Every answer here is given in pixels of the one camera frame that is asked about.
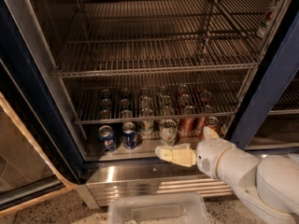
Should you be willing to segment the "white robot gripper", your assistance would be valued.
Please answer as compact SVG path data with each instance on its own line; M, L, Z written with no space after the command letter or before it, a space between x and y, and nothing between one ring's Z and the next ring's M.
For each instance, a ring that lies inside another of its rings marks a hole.
M221 156L228 149L235 147L235 144L219 138L218 133L207 126L203 129L203 139L205 141L198 143L196 151L189 143L184 143L172 147L156 147L155 154L159 159L179 166L192 167L197 163L202 173L217 179L217 166Z

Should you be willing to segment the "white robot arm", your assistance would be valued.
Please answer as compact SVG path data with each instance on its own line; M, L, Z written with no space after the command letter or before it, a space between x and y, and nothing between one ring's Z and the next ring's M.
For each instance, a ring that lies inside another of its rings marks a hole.
M280 155L258 158L205 127L197 148L188 143L159 146L156 155L198 169L227 184L267 224L299 224L299 163Z

